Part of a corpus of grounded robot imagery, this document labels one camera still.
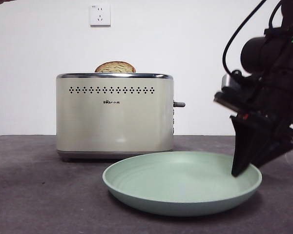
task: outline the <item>toaster base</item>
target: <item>toaster base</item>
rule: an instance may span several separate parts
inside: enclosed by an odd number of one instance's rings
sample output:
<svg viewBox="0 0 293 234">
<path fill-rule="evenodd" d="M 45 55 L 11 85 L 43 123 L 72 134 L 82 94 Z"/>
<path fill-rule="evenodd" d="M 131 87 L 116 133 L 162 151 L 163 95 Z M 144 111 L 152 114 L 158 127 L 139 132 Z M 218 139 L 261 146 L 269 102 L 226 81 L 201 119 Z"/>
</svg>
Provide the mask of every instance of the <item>toaster base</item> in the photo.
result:
<svg viewBox="0 0 293 234">
<path fill-rule="evenodd" d="M 60 158 L 64 162 L 70 162 L 71 159 L 124 159 L 137 155 L 146 155 L 151 153 L 169 152 L 166 151 L 151 151 L 151 152 L 86 152 L 86 151 L 62 151 L 57 150 Z"/>
</svg>

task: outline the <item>robotic arm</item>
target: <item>robotic arm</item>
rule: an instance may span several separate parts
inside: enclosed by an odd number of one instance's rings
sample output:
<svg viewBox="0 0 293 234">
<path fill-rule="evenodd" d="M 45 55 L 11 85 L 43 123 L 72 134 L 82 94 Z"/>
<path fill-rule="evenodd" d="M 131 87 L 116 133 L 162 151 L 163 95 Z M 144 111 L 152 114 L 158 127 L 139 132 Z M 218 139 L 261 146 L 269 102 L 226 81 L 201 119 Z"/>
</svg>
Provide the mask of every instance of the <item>robotic arm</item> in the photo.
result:
<svg viewBox="0 0 293 234">
<path fill-rule="evenodd" d="M 272 19 L 279 7 L 282 25 L 273 28 Z M 250 163 L 259 167 L 293 149 L 293 0 L 280 1 L 264 34 L 249 40 L 242 49 L 241 63 L 251 74 L 248 77 L 238 70 L 228 70 L 224 52 L 228 75 L 223 77 L 222 91 L 214 100 L 237 112 L 237 116 L 231 116 L 236 132 L 233 176 Z"/>
</svg>

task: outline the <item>bread slice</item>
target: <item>bread slice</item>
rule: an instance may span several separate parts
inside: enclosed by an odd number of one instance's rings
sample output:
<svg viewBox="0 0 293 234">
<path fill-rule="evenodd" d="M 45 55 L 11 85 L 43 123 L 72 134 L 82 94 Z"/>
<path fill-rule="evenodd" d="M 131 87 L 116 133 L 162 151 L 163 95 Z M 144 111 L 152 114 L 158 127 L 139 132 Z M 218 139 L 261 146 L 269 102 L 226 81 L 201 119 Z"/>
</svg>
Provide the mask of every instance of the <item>bread slice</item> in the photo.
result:
<svg viewBox="0 0 293 234">
<path fill-rule="evenodd" d="M 127 62 L 112 61 L 101 64 L 95 72 L 127 73 L 136 72 L 136 69 Z"/>
</svg>

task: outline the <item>cream toaster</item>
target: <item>cream toaster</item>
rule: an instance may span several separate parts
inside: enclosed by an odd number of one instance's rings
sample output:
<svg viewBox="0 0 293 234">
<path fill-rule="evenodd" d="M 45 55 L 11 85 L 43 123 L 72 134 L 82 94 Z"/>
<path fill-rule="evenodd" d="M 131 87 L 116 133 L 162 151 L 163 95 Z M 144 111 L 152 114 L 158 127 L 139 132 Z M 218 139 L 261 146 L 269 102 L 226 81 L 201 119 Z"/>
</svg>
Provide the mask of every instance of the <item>cream toaster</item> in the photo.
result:
<svg viewBox="0 0 293 234">
<path fill-rule="evenodd" d="M 56 79 L 57 152 L 72 158 L 126 158 L 173 148 L 173 77 L 79 73 Z"/>
</svg>

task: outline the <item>electrical outlet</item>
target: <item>electrical outlet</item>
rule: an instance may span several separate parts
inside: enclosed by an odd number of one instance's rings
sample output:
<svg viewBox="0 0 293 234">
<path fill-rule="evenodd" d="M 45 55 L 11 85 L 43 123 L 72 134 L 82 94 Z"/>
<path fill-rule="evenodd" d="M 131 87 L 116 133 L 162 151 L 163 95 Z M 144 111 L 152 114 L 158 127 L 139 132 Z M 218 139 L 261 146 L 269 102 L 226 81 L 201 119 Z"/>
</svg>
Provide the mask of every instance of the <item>electrical outlet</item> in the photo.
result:
<svg viewBox="0 0 293 234">
<path fill-rule="evenodd" d="M 110 26 L 111 9 L 110 4 L 100 3 L 89 8 L 90 26 Z"/>
</svg>

